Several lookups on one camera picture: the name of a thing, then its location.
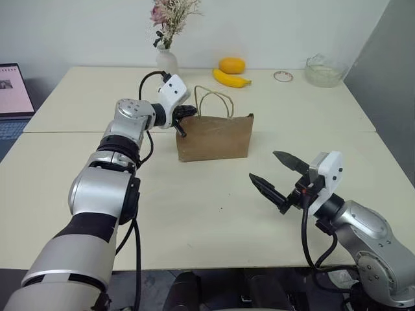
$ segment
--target black wire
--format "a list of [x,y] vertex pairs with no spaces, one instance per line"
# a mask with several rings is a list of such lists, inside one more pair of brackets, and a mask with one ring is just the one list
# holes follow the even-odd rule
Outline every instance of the black wire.
[[[145,81],[148,78],[150,78],[151,76],[155,76],[155,75],[161,75],[161,76],[165,77],[167,75],[167,73],[165,71],[153,71],[153,72],[145,75],[144,78],[140,82],[140,87],[138,88],[138,99],[139,100],[142,99],[143,86],[144,86]],[[140,161],[141,164],[143,164],[148,159],[150,159],[150,157],[151,157],[151,155],[153,154],[153,151],[154,151],[154,143],[153,143],[153,139],[151,137],[151,134],[150,134],[149,131],[146,131],[146,132],[147,132],[148,140],[150,141],[150,152],[148,153],[147,157],[145,157],[143,160]]]
[[311,256],[310,251],[307,243],[307,221],[308,221],[308,214],[309,214],[309,205],[310,205],[311,197],[307,194],[304,194],[303,201],[302,201],[302,209],[303,209],[303,217],[302,217],[302,223],[301,223],[301,240],[303,244],[303,252],[305,255],[305,259],[307,260],[307,263],[310,265],[312,272],[311,277],[313,279],[313,282],[316,284],[316,286],[321,289],[325,290],[327,292],[331,293],[350,293],[350,289],[347,288],[327,288],[325,286],[322,286],[317,279],[317,273],[323,273],[323,272],[331,272],[331,271],[337,271],[337,270],[356,270],[356,268],[347,266],[347,265],[338,265],[333,267],[327,267],[327,268],[320,268],[320,265],[327,259],[327,257],[334,251],[334,249],[337,246],[338,238],[335,233],[333,233],[333,242],[329,249],[324,252],[323,255],[320,256],[320,258],[316,261],[316,264],[314,264]]
[[117,250],[115,251],[115,256],[118,255],[118,253],[120,252],[120,250],[122,250],[122,248],[124,247],[124,245],[126,244],[128,238],[130,238],[131,232],[134,228],[134,224],[133,221],[130,222],[130,227],[128,227],[127,233],[125,234],[123,240],[121,241],[121,243],[118,245]]
[[329,247],[329,249],[320,256],[319,259],[317,259],[316,261],[316,267],[319,268],[321,266],[321,264],[323,263],[323,261],[325,261],[327,259],[328,256],[330,256],[330,254],[335,250],[336,246],[337,246],[337,242],[338,242],[338,238],[336,233],[333,233],[333,242],[331,243],[331,246]]
[[148,153],[147,157],[145,157],[144,159],[140,161],[141,164],[145,163],[148,159],[150,159],[150,157],[153,155],[153,152],[154,152],[153,138],[151,137],[151,134],[149,131],[146,131],[146,132],[148,136],[148,141],[150,141],[150,152]]
[[[142,94],[143,94],[143,86],[145,81],[150,78],[151,76],[154,75],[161,75],[161,76],[166,76],[167,73],[165,71],[152,71],[151,73],[147,74],[144,76],[144,78],[141,80],[139,88],[138,88],[138,99],[141,100],[142,99]],[[143,160],[140,161],[140,165],[142,165],[143,163],[145,163],[148,159],[150,159],[150,157],[153,155],[154,152],[154,141],[151,137],[151,134],[149,131],[146,131],[147,136],[148,136],[148,140],[150,141],[150,152],[148,153],[147,157],[145,157]],[[118,245],[117,250],[115,251],[115,255],[118,255],[118,253],[120,252],[120,250],[122,250],[122,248],[124,247],[124,245],[126,244],[127,240],[130,238],[131,232],[134,228],[134,224],[133,221],[131,221],[130,223],[130,227],[128,228],[128,231],[126,233],[126,235],[124,236],[123,240],[121,241],[121,243]]]
[[137,220],[133,218],[131,223],[136,235],[136,298],[134,300],[133,311],[138,311],[141,300],[141,243]]
[[144,78],[140,82],[140,87],[138,88],[138,99],[141,100],[141,93],[143,91],[143,86],[144,86],[145,80],[147,80],[151,76],[155,76],[155,75],[161,75],[161,76],[164,77],[164,76],[166,76],[166,74],[167,73],[165,71],[152,71],[151,73],[145,75]]

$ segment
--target brown paper bag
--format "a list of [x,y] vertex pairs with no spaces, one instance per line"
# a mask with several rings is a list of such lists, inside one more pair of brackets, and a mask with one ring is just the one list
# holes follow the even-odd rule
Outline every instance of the brown paper bag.
[[[198,87],[207,91],[200,103],[196,93]],[[179,160],[190,162],[248,157],[254,115],[251,113],[246,117],[234,118],[232,99],[225,94],[202,86],[196,86],[194,93],[198,115],[184,118],[180,123],[187,136],[183,138],[176,135]],[[216,95],[223,101],[227,112],[226,118],[202,116],[202,103],[208,95]],[[225,98],[231,104],[231,113]]]

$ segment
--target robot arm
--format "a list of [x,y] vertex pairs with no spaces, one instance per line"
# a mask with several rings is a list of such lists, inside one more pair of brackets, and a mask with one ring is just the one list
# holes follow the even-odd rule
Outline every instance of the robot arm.
[[415,256],[394,237],[388,222],[377,212],[334,194],[342,179],[340,152],[321,153],[310,164],[286,152],[275,156],[302,177],[288,195],[280,194],[269,182],[250,174],[253,184],[282,214],[291,205],[303,208],[305,195],[311,197],[309,215],[317,218],[323,232],[338,241],[353,257],[360,283],[351,293],[354,310],[408,310],[415,306]]
[[6,311],[108,309],[117,228],[138,209],[143,133],[170,127],[175,108],[188,96],[174,75],[159,90],[159,104],[118,101],[114,120],[69,191],[70,223],[42,249]]

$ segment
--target pink flower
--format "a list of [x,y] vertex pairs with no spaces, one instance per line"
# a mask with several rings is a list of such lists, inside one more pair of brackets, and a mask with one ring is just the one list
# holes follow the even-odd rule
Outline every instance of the pink flower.
[[166,22],[166,18],[158,5],[155,5],[151,11],[151,20],[154,22],[154,26]]

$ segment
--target glass bowl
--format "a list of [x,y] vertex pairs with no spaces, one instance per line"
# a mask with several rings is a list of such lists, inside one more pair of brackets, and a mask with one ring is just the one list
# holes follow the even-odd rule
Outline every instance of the glass bowl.
[[319,87],[335,87],[347,72],[346,65],[321,54],[309,58],[305,66],[305,77],[312,85]]

